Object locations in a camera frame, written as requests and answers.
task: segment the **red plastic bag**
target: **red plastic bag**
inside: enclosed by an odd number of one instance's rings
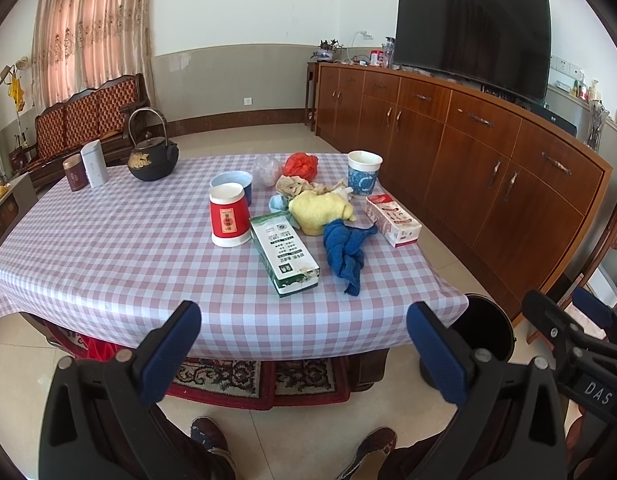
[[[287,158],[282,174],[285,176],[298,176],[313,182],[317,176],[317,160],[315,155],[293,153]]]

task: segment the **pink and white tablecloth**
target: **pink and white tablecloth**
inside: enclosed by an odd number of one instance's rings
[[[202,310],[202,331],[191,356],[281,360],[407,343],[405,313],[413,301],[426,301],[446,325],[465,310],[466,296],[434,272],[417,244],[394,249],[381,234],[363,246],[357,298],[344,294],[346,283],[331,272],[322,237],[303,234],[322,269],[320,283],[278,298],[252,242],[225,249],[210,240],[211,177],[250,170],[254,160],[181,160],[156,182],[109,168],[105,186],[78,192],[61,180],[0,248],[0,317],[29,312],[135,347],[180,301],[192,300]],[[334,184],[346,174],[346,155],[319,155],[318,182]],[[268,212],[271,194],[253,190],[253,216]],[[363,200],[354,206],[356,225],[370,226]]]

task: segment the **green and white carton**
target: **green and white carton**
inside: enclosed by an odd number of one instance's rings
[[[284,212],[251,218],[251,232],[257,252],[281,298],[317,286],[319,265]]]

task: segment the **red and white box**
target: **red and white box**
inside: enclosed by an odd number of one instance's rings
[[[393,247],[414,244],[421,224],[387,194],[367,197],[364,211]]]

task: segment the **blue gripper pad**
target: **blue gripper pad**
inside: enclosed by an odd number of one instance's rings
[[[202,313],[199,306],[192,302],[182,303],[163,327],[149,333],[138,347],[137,354],[141,354],[144,343],[147,343],[150,353],[145,361],[142,360],[137,386],[144,406],[164,398],[177,370],[200,334],[201,326]]]
[[[573,290],[573,305],[599,328],[609,328],[613,324],[613,311],[581,286]]]
[[[437,329],[447,330],[439,322],[433,326],[417,303],[408,308],[406,328],[435,386],[447,402],[461,407],[468,396],[466,370],[446,345]]]

